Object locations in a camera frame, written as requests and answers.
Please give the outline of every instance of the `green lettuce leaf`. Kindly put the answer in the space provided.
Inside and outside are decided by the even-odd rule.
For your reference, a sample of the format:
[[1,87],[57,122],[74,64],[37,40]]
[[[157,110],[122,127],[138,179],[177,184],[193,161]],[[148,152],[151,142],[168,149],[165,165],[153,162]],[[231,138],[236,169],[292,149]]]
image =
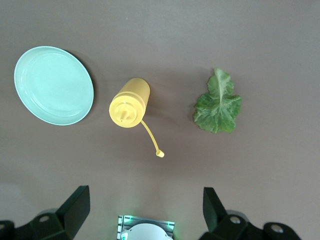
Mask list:
[[230,74],[219,68],[209,78],[208,92],[201,95],[195,105],[193,121],[203,130],[212,133],[232,133],[236,127],[235,119],[241,109],[242,98],[232,95],[234,83]]

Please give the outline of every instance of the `light blue plate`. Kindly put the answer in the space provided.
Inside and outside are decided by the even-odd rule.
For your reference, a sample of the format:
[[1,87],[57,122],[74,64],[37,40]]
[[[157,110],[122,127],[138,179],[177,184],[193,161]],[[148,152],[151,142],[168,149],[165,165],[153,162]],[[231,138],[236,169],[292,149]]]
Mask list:
[[53,46],[26,51],[16,63],[14,84],[26,108],[50,124],[79,122],[94,101],[85,67],[70,53]]

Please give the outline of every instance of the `yellow squeeze bottle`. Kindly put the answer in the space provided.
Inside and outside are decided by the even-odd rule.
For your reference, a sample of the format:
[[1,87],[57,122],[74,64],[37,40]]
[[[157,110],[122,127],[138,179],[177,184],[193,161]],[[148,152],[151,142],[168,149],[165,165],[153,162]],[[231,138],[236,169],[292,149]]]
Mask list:
[[146,113],[149,95],[150,87],[148,83],[142,78],[132,78],[113,98],[109,107],[109,114],[111,119],[123,128],[132,128],[142,123],[152,139],[156,150],[155,154],[163,158],[164,152],[159,149],[155,137],[142,120]]

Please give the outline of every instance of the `squeeze bottle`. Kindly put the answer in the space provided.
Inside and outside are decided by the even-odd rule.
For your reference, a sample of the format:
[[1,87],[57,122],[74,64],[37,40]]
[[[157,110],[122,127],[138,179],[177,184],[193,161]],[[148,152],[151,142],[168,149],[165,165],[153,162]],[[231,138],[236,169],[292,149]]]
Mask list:
[[115,124],[123,128],[132,128],[141,123],[152,139],[156,150],[155,154],[163,158],[164,152],[159,149],[155,137],[143,121],[149,95],[150,87],[148,83],[142,78],[132,78],[113,98],[109,107],[109,114]]

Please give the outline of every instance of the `green light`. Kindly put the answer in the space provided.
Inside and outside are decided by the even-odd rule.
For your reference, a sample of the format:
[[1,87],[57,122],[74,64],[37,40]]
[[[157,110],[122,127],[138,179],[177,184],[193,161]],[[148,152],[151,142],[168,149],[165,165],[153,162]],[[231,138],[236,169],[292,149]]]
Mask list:
[[175,224],[174,222],[168,221],[168,228],[170,228],[171,230],[173,230],[174,227],[175,227],[174,224]]
[[128,233],[127,232],[121,234],[121,240],[127,240],[127,239],[128,239]]
[[132,219],[132,216],[124,216],[124,223],[130,222]]

